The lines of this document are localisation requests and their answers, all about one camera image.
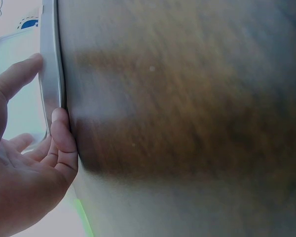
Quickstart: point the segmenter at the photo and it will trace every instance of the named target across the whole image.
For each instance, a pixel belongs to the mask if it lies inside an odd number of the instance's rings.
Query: curved metal surface
[[[51,115],[64,105],[64,76],[59,49],[57,1],[43,0],[40,15],[40,53],[44,67],[39,75],[47,132],[50,134]]]

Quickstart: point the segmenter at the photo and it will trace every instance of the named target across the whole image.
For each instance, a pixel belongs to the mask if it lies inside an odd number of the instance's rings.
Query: hand
[[[77,149],[67,112],[52,115],[51,136],[33,151],[21,154],[33,141],[22,134],[3,140],[7,103],[42,68],[42,56],[14,64],[0,75],[0,237],[38,222],[64,197],[77,170]]]

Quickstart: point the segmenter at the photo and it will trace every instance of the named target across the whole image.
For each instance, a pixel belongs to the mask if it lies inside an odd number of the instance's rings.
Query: green light
[[[88,237],[94,237],[93,233],[92,233],[92,229],[91,229],[91,226],[90,226],[90,223],[88,221],[88,218],[84,212],[84,209],[83,209],[83,206],[82,206],[82,203],[80,201],[80,199],[75,199],[74,200],[74,205],[77,209],[77,212],[78,212],[78,215],[80,216],[81,220],[82,220],[82,225],[83,225],[83,228],[87,234]]]

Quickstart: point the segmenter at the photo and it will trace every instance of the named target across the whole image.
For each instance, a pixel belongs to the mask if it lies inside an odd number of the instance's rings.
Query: metal edge
[[[39,81],[47,132],[50,134],[52,112],[56,108],[63,107],[65,100],[56,0],[43,0],[39,25],[40,53],[44,58],[44,66],[39,74]]]

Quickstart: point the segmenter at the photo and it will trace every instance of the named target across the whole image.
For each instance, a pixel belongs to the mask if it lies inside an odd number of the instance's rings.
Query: brown wooden surface
[[[99,236],[296,236],[296,0],[58,2]]]

